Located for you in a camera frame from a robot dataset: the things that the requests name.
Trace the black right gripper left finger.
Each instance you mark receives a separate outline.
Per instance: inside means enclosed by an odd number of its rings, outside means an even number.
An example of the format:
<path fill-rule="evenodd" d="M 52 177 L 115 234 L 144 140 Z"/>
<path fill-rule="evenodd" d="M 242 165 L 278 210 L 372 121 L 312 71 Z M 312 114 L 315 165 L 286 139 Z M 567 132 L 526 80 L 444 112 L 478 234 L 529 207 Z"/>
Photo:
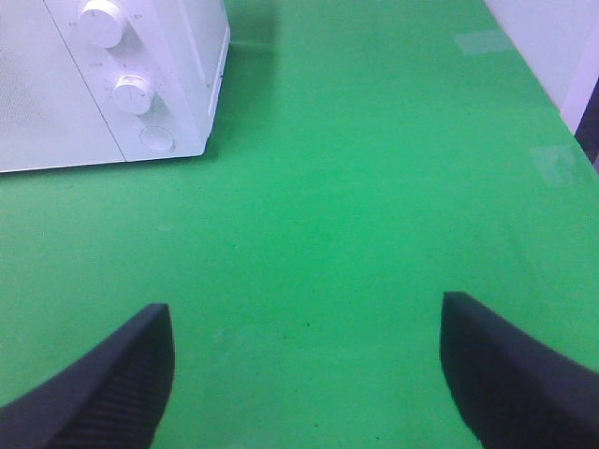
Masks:
<path fill-rule="evenodd" d="M 148 448 L 175 372 L 168 305 L 149 304 L 76 362 L 1 408 L 4 448 Z"/>

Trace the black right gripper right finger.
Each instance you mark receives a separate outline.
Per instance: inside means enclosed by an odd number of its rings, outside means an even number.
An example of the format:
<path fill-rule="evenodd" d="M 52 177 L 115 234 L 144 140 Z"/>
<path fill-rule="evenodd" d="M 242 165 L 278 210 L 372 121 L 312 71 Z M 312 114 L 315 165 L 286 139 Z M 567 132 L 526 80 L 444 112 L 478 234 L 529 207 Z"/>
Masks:
<path fill-rule="evenodd" d="M 598 374 L 446 292 L 440 362 L 460 417 L 485 448 L 595 448 Z"/>

